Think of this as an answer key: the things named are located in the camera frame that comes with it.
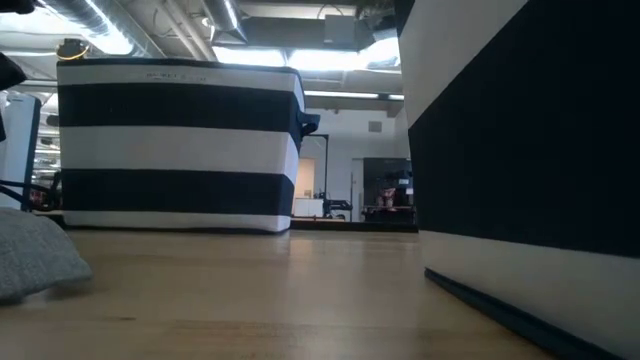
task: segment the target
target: gray pillow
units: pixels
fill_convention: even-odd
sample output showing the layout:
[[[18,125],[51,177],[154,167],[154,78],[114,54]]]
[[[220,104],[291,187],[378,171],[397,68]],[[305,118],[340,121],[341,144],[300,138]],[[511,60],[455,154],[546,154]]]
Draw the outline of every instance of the gray pillow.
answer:
[[[0,208],[0,299],[21,299],[53,285],[92,277],[53,221]]]

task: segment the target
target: ceiling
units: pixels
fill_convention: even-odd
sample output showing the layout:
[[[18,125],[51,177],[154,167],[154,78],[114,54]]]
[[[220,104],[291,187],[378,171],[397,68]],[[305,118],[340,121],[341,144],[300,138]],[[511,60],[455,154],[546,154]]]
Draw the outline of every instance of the ceiling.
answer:
[[[157,0],[117,0],[131,18],[146,32],[149,38],[167,56],[172,58],[193,58],[185,44],[178,38],[168,19],[158,11]],[[206,18],[200,0],[177,0],[189,21],[207,44],[209,43],[210,28],[203,24]],[[304,27],[322,22],[325,15],[351,15],[354,6],[348,4],[353,1],[332,1],[331,6],[323,8],[321,0],[238,0],[240,9],[251,22],[254,42],[265,45],[271,41],[291,39],[296,48],[305,45]],[[57,58],[52,55],[55,47],[64,38],[82,38],[72,26],[50,16],[45,10],[38,14],[13,15],[14,19],[0,17],[0,51],[10,55],[32,79],[55,79],[55,64]],[[252,38],[248,36],[249,45],[253,46]],[[285,55],[291,55],[292,48],[280,48]],[[49,53],[48,56],[22,56],[29,51]],[[359,69],[352,71],[309,71],[300,70],[304,89],[317,91],[366,92],[378,94],[402,94],[402,76],[400,67],[390,66],[376,68],[376,70]],[[343,99],[310,99],[309,106],[326,107],[332,109],[382,109],[395,116],[402,107],[399,102],[385,100],[344,100]]]

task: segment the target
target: exposed duct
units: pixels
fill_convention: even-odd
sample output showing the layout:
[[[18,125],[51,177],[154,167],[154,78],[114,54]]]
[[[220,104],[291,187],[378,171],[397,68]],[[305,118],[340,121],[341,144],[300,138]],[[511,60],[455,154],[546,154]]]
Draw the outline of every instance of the exposed duct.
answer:
[[[109,55],[165,57],[160,48],[115,0],[39,0],[49,11],[77,26]]]
[[[226,34],[247,43],[240,23],[242,12],[234,0],[202,0],[202,5],[209,18],[209,24],[215,28],[213,40]]]

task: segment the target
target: wooden floor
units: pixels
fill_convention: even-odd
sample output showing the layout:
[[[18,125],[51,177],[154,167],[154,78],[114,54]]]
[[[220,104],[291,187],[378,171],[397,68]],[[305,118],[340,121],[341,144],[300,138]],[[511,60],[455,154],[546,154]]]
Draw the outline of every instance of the wooden floor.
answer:
[[[0,307],[0,359],[547,359],[425,280],[416,234],[73,232],[91,283]]]

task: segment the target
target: fabric storage bin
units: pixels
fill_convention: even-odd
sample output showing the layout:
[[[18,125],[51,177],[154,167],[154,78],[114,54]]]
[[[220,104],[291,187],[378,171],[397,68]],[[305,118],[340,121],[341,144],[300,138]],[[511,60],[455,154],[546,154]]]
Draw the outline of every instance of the fabric storage bin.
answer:
[[[175,59],[58,64],[72,226],[289,228],[303,111],[289,68]]]

